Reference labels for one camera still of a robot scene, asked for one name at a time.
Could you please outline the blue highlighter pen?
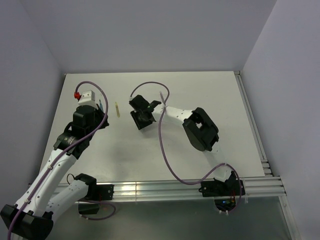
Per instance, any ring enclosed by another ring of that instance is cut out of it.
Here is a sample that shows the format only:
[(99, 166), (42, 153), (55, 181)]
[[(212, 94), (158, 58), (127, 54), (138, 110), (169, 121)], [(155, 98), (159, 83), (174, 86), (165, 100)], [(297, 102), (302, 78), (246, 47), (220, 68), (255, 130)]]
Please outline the blue highlighter pen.
[(103, 104), (100, 99), (99, 99), (99, 108), (101, 109), (102, 112), (104, 111)]

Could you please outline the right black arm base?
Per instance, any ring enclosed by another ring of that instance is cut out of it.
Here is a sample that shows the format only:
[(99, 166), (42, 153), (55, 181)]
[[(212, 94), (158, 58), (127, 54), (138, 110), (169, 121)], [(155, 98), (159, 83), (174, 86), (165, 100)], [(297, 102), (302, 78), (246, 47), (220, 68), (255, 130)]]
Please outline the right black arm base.
[(231, 211), (237, 205), (235, 190), (224, 182), (218, 180), (203, 181), (198, 191), (203, 197), (225, 197), (224, 199), (214, 200), (216, 208), (222, 212)]

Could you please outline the purple highlighter pen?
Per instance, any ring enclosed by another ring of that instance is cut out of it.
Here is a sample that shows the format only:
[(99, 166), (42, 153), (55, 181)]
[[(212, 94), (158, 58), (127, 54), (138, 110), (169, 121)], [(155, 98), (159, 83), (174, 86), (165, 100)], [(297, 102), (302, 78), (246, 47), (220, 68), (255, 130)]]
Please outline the purple highlighter pen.
[(165, 98), (164, 98), (163, 93), (161, 91), (159, 91), (159, 95), (160, 95), (160, 99), (161, 99), (162, 104), (165, 105)]

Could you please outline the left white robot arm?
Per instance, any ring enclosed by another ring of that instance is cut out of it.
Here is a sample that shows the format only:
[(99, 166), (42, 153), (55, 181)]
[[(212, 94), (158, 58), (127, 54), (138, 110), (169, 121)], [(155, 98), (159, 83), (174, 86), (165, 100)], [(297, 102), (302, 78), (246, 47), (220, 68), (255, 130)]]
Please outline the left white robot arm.
[(53, 195), (67, 171), (89, 147), (97, 130), (109, 126), (108, 116), (98, 105), (81, 105), (73, 120), (57, 138), (50, 157), (35, 181), (14, 205), (6, 204), (0, 216), (12, 234), (27, 240), (46, 239), (55, 221), (75, 202), (92, 200), (98, 193), (97, 180), (81, 173), (70, 186)]

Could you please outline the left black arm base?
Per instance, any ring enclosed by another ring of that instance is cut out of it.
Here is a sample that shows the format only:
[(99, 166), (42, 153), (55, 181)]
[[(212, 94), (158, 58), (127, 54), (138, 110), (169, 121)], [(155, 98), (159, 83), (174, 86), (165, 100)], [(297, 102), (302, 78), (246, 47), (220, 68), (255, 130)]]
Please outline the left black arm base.
[[(92, 201), (110, 201), (113, 199), (114, 185), (113, 184), (97, 184), (92, 196), (89, 200)], [(79, 203), (78, 213), (80, 215), (96, 215), (100, 209), (97, 203)]]

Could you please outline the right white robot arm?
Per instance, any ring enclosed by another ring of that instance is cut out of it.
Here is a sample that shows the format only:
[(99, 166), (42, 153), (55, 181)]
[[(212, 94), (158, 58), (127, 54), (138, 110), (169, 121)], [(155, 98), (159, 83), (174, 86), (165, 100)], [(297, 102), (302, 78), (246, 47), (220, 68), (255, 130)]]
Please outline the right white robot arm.
[[(224, 160), (214, 166), (206, 175), (197, 181), (186, 181), (181, 179), (170, 166), (169, 160), (165, 153), (165, 147), (162, 136), (163, 121), (173, 123), (181, 127), (193, 148), (202, 153), (217, 153), (215, 147), (218, 146), (220, 137), (219, 129), (213, 122), (206, 111), (197, 107), (195, 110), (185, 110), (176, 107), (167, 106), (167, 98), (162, 101), (153, 100), (148, 102), (142, 95), (138, 94), (135, 97), (131, 96), (129, 105), (133, 108), (130, 112), (134, 123), (139, 130), (145, 129), (153, 123), (158, 123), (158, 140), (164, 162), (173, 175), (180, 183), (193, 186), (200, 184), (200, 192), (204, 197), (224, 197), (232, 198), (245, 195), (245, 187), (239, 174), (230, 164)], [(218, 180), (206, 181), (206, 179), (217, 169), (227, 167), (230, 169), (230, 174), (225, 174), (224, 178)]]

